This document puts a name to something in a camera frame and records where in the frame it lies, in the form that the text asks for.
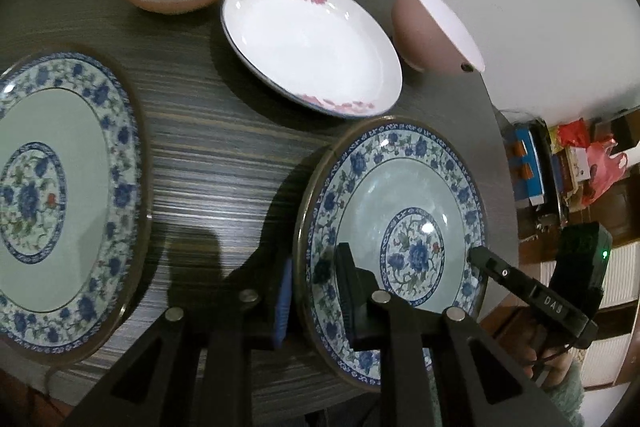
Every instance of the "red plastic bag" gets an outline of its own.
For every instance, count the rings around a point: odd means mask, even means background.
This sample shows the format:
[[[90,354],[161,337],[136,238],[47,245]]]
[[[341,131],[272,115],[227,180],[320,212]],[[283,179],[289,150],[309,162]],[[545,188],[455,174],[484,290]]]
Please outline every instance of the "red plastic bag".
[[[587,160],[591,179],[585,183],[582,192],[582,204],[588,206],[604,194],[625,173],[628,158],[625,153],[609,156],[609,152],[617,145],[611,138],[602,142],[594,142],[587,147]]]
[[[590,141],[589,131],[582,118],[572,123],[558,126],[558,143],[562,147],[571,145],[587,149]]]

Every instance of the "metal screw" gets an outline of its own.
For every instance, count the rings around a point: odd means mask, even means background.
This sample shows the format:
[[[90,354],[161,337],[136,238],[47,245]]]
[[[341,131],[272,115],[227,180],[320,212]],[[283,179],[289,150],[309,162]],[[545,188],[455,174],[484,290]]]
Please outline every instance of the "metal screw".
[[[247,288],[246,290],[242,290],[239,294],[238,294],[238,298],[240,299],[240,302],[244,302],[245,304],[251,304],[252,302],[255,302],[258,300],[258,292],[252,288]]]
[[[457,306],[451,306],[447,308],[447,317],[452,321],[460,322],[466,317],[466,313],[463,309],[458,308]]]
[[[169,322],[181,321],[184,317],[184,310],[182,308],[169,308],[164,312],[164,318]]]
[[[384,290],[376,290],[371,294],[371,298],[373,302],[377,302],[378,304],[386,304],[391,300],[391,295]]]

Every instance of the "blue flower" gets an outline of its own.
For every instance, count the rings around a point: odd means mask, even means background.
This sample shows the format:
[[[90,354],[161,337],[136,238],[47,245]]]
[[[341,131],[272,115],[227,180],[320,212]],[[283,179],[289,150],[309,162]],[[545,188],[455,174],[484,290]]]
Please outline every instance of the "blue flower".
[[[404,268],[404,255],[401,253],[394,253],[388,257],[386,263],[394,270],[401,270]]]
[[[115,277],[118,274],[120,271],[120,264],[120,259],[117,257],[111,257],[109,260],[109,273],[111,274],[111,277]]]
[[[18,192],[18,208],[24,219],[35,219],[40,196],[36,188],[35,182],[29,185],[23,185]]]
[[[78,301],[78,311],[84,321],[90,321],[95,317],[94,302],[87,296]]]
[[[109,98],[109,86],[104,82],[94,90],[93,100],[95,105],[102,105]]]
[[[335,340],[335,335],[338,334],[338,326],[333,322],[327,322],[326,324],[326,336],[329,337],[329,340]]]
[[[360,362],[362,370],[368,375],[373,365],[373,353],[370,351],[359,352],[358,361]]]
[[[335,207],[335,192],[331,191],[324,197],[324,209],[328,212]]]
[[[356,177],[360,177],[362,173],[367,169],[367,161],[364,159],[364,156],[361,152],[356,152],[351,155],[351,170],[356,175]]]
[[[427,140],[420,136],[418,143],[415,144],[415,155],[418,156],[418,158],[424,158],[425,154],[427,154]]]
[[[49,78],[49,71],[47,71],[46,66],[40,66],[38,68],[38,74],[36,75],[36,84],[39,86],[44,86],[47,83],[47,79]]]
[[[476,222],[478,219],[478,213],[475,210],[470,210],[465,214],[465,223],[468,227]]]
[[[113,232],[116,231],[116,224],[113,221],[109,221],[105,226],[105,229],[107,231],[107,239],[111,239],[111,237],[113,237]]]
[[[471,192],[469,191],[469,187],[465,187],[458,193],[458,201],[460,203],[466,203],[471,197]]]
[[[324,284],[331,279],[331,261],[319,259],[314,268],[314,284]]]
[[[335,245],[335,236],[336,236],[336,235],[337,235],[337,234],[335,233],[335,227],[331,227],[331,228],[329,229],[329,234],[328,234],[328,236],[327,236],[327,238],[326,238],[326,241],[327,241],[327,243],[328,243],[329,245]]]
[[[44,173],[47,172],[48,166],[49,166],[49,158],[44,156],[44,158],[40,158],[37,161],[36,167],[33,169],[33,171],[36,173],[36,176],[38,178],[42,178],[44,176]]]
[[[427,269],[428,261],[427,245],[421,239],[418,239],[414,245],[409,247],[409,264],[413,270],[420,273],[422,270]]]
[[[14,190],[11,187],[3,187],[2,197],[6,204],[12,204],[14,202]]]
[[[47,340],[51,344],[55,344],[58,341],[58,332],[55,328],[49,328],[49,333],[47,333]]]
[[[27,329],[27,320],[24,318],[24,313],[17,312],[14,315],[14,325],[18,333],[24,333]]]
[[[119,208],[124,208],[131,201],[131,190],[133,185],[121,183],[113,191],[113,204]]]
[[[465,282],[462,285],[462,295],[464,295],[465,297],[470,297],[473,292],[474,288],[473,286],[471,286],[471,283]]]
[[[126,144],[129,141],[129,127],[124,126],[118,133],[118,141]]]

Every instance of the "dark wood grain table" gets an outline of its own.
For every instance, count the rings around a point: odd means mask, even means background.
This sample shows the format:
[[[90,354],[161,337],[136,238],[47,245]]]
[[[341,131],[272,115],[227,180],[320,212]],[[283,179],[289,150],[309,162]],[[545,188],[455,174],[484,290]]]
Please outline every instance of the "dark wood grain table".
[[[394,0],[356,0],[390,33]],[[0,66],[51,42],[72,41],[112,55],[138,89],[150,130],[154,225],[140,300],[94,356],[50,379],[46,367],[0,343],[0,368],[76,404],[168,304],[203,304],[258,245],[295,220],[322,150],[350,123],[289,102],[236,58],[220,6],[191,14],[143,12],[126,0],[0,0]],[[509,170],[492,104],[478,73],[450,78],[403,65],[393,113],[447,137],[478,184],[488,241],[518,262]],[[481,315],[505,292],[488,288]],[[256,423],[290,417],[361,391],[333,375],[302,336],[276,353],[255,353]]]

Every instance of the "bowl rim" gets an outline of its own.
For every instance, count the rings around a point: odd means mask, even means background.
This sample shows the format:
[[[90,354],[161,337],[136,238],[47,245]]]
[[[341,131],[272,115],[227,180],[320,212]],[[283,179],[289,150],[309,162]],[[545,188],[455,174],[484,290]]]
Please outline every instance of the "bowl rim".
[[[442,31],[444,33],[444,35],[447,37],[447,39],[449,39],[449,42],[451,42],[451,44],[453,44],[453,46],[458,50],[458,53],[460,53],[460,55],[462,55],[465,58],[465,60],[474,67],[474,69],[476,71],[479,71],[480,73],[484,73],[484,70],[486,68],[486,64],[484,62],[484,57],[482,56],[482,52],[480,51],[480,48],[478,47],[478,44],[476,43],[476,40],[474,39],[473,35],[469,31],[469,29],[466,27],[465,23],[463,23],[462,20],[460,20],[460,17],[458,17],[458,14],[455,13],[451,9],[451,7],[447,3],[445,3],[443,0],[439,0],[439,1],[440,1],[440,3],[442,3],[444,8],[447,11],[449,11],[458,20],[458,22],[460,23],[462,28],[464,28],[466,34],[471,39],[471,42],[472,42],[473,46],[475,47],[475,51],[478,52],[478,56],[475,57],[478,60],[473,60],[472,58],[468,57],[467,54],[465,54],[460,49],[460,46],[456,42],[454,42],[454,40],[451,38],[449,33],[443,28],[443,26],[440,24],[440,22],[438,20],[436,20],[436,18],[433,16],[432,11],[429,9],[429,7],[422,0],[418,0],[418,2],[426,10],[426,12],[435,20],[436,24],[440,28],[440,31]]]

